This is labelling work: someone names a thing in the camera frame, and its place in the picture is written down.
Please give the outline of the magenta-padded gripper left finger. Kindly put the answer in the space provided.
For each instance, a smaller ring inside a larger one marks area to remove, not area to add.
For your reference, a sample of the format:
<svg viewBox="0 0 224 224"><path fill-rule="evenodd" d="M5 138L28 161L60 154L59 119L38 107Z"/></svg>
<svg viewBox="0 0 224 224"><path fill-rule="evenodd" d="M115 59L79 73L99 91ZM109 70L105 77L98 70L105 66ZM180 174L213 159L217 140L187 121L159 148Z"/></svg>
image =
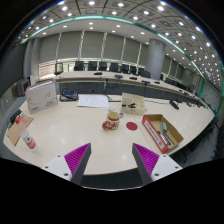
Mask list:
<svg viewBox="0 0 224 224"><path fill-rule="evenodd" d="M66 155L55 156L42 169L79 185L90 155L91 144L87 143Z"/></svg>

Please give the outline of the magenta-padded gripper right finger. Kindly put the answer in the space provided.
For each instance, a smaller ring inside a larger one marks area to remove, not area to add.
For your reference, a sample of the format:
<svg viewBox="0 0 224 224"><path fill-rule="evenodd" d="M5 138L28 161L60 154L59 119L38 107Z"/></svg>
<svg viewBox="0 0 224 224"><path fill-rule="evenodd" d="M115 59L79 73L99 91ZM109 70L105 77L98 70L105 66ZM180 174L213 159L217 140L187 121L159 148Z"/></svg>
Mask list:
<svg viewBox="0 0 224 224"><path fill-rule="evenodd" d="M136 143L132 145L132 154L143 185L152 183L182 169L169 155L158 155Z"/></svg>

